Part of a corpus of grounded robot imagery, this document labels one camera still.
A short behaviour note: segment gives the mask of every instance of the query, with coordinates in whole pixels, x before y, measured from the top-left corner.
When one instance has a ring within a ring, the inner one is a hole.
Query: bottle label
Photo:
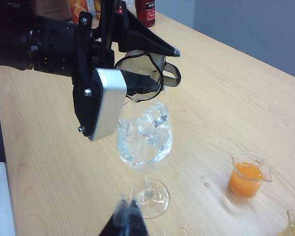
[[[155,19],[155,1],[147,2],[147,20]]]

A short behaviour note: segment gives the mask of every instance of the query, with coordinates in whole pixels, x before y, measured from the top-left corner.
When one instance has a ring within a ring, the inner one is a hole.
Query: gray wall
[[[193,13],[180,1],[184,16],[169,2],[157,10],[183,24],[194,15],[188,26],[295,76],[295,0],[195,0]]]
[[[195,1],[197,0],[155,0],[155,9],[156,11],[192,28],[195,13]]]

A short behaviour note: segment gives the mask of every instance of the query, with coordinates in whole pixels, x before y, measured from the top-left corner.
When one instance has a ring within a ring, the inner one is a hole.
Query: pitcher handle
[[[181,74],[175,65],[169,62],[165,62],[165,63],[166,64],[165,64],[164,70],[172,73],[174,77],[164,75],[164,85],[170,86],[170,87],[176,87],[177,85],[179,85],[181,81]]]

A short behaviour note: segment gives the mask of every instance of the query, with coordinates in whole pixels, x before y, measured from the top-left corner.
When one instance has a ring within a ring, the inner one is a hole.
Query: glass stem
[[[151,188],[151,184],[150,184],[150,181],[148,179],[148,175],[146,175],[146,189],[144,191],[144,195],[147,197],[147,198],[151,198],[153,197],[154,195],[154,191],[153,189]]]

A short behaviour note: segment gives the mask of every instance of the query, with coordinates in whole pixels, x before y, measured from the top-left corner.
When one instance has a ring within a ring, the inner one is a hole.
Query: wine glass
[[[134,185],[129,200],[135,199],[143,218],[155,218],[168,207],[166,187],[148,178],[168,159],[173,135],[167,107],[157,100],[126,102],[117,127],[117,147],[122,161],[131,169],[145,174]]]

